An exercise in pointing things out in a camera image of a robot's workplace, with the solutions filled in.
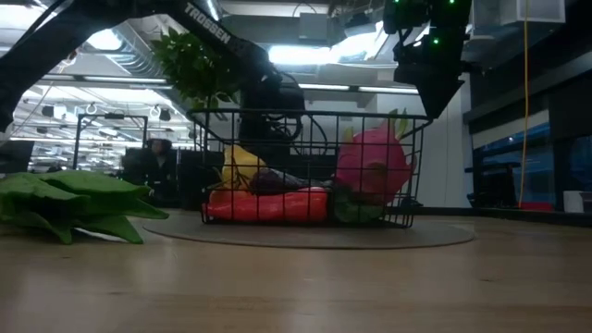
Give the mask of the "yellow toy pear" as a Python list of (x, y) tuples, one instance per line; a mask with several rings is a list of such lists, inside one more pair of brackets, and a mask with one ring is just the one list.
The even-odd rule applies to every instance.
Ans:
[(257, 173), (266, 168), (266, 162), (239, 145), (227, 146), (221, 171), (221, 185), (226, 190), (249, 190)]

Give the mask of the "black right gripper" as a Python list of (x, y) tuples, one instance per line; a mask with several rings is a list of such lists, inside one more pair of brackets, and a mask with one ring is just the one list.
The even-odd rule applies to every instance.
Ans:
[(460, 74), (428, 64), (400, 62), (393, 74), (395, 82), (412, 85), (418, 91), (425, 114), (436, 119), (463, 86)]

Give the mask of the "orange toy carrot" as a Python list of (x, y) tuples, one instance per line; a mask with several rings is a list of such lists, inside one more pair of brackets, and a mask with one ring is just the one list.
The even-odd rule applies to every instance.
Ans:
[(263, 223), (320, 223), (327, 218), (328, 193), (321, 188), (305, 188), (274, 195), (248, 191), (214, 190), (204, 206), (219, 220)]

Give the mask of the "purple toy eggplant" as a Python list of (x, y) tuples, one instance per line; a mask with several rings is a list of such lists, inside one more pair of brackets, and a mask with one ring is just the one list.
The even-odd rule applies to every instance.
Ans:
[(259, 195), (274, 195), (306, 188), (330, 189), (331, 180), (301, 179), (273, 168), (261, 168), (249, 183), (249, 190)]

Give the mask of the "potted green plant black pot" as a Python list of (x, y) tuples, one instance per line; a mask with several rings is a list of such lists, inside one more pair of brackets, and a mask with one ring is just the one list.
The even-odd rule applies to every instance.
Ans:
[(192, 109), (239, 103), (240, 79), (228, 59), (194, 35), (170, 28), (152, 41), (154, 55), (183, 101)]

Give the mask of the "dark green toy cucumber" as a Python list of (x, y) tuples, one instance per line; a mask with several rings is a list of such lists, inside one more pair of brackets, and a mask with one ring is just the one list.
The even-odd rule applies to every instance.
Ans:
[(341, 223), (364, 224), (383, 216), (384, 206), (367, 202), (364, 197), (347, 189), (332, 193), (334, 217)]

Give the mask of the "round grey mat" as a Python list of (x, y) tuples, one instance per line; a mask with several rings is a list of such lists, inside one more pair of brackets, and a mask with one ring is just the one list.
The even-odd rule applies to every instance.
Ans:
[(205, 224), (197, 214), (176, 212), (166, 220), (143, 219), (141, 223), (145, 230), (173, 239), (286, 249), (398, 250), (455, 245), (475, 239), (471, 229), (434, 220), (417, 220), (411, 228), (288, 227)]

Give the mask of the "black metal rack frame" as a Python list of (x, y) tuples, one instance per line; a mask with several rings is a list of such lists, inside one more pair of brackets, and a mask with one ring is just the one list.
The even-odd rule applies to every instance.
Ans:
[(99, 117), (104, 118), (104, 119), (110, 119), (110, 120), (140, 119), (143, 121), (143, 125), (140, 126), (140, 129), (142, 130), (142, 140), (141, 140), (140, 147), (143, 148), (146, 146), (147, 133), (148, 133), (148, 117), (147, 116), (126, 115), (124, 113), (117, 113), (117, 112), (110, 112), (110, 113), (101, 114), (101, 115), (89, 114), (89, 113), (78, 114), (78, 120), (77, 120), (77, 125), (76, 125), (76, 136), (75, 136), (75, 141), (74, 141), (74, 154), (73, 154), (73, 162), (72, 162), (73, 169), (78, 168), (79, 151), (80, 151), (80, 144), (81, 144), (80, 136), (81, 136), (82, 132), (87, 129), (87, 125), (82, 125), (82, 122), (86, 117), (89, 117), (91, 119), (89, 121), (89, 124), (91, 124), (93, 121), (95, 121)]

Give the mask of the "person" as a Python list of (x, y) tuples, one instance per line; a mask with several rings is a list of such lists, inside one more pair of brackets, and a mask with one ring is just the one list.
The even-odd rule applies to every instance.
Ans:
[(145, 176), (150, 188), (149, 202), (153, 206), (174, 208), (179, 203), (176, 182), (176, 160), (172, 157), (172, 142), (168, 139), (150, 139), (150, 152), (146, 155)]

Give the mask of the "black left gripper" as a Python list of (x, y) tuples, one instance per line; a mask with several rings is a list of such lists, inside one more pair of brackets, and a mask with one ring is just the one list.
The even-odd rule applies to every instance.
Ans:
[(302, 132), (304, 95), (288, 76), (276, 88), (263, 83), (240, 91), (240, 146), (264, 160), (290, 155), (290, 146)]

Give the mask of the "pink toy dragon fruit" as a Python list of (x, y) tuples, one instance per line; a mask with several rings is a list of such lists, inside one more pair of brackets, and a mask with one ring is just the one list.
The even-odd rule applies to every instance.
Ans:
[(355, 132), (344, 130), (340, 138), (335, 191), (361, 204), (391, 203), (403, 185), (411, 179), (417, 158), (408, 160), (400, 143), (406, 118), (397, 122), (396, 109), (380, 125)]

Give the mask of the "dark monitor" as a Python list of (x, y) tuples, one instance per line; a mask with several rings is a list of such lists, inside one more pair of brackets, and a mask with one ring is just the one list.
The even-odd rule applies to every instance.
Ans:
[(0, 174), (26, 172), (31, 160), (34, 142), (0, 142)]

